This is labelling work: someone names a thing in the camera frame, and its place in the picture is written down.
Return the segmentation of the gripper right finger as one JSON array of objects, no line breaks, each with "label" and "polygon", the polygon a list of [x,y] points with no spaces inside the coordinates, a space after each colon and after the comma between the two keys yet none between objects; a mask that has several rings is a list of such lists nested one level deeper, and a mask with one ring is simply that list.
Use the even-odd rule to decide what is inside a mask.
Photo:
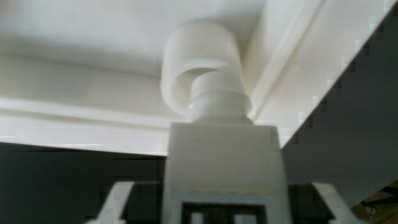
[{"label": "gripper right finger", "polygon": [[313,187],[316,189],[329,211],[334,216],[332,220],[329,221],[329,224],[368,224],[355,217],[334,186],[327,183],[313,182]]}]

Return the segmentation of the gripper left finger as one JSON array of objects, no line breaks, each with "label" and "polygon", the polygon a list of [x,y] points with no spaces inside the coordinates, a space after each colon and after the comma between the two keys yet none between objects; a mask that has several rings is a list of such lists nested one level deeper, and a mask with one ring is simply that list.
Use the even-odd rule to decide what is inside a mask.
[{"label": "gripper left finger", "polygon": [[133,181],[121,181],[114,183],[98,217],[89,220],[85,224],[126,224],[126,220],[122,219],[122,211],[133,185]]}]

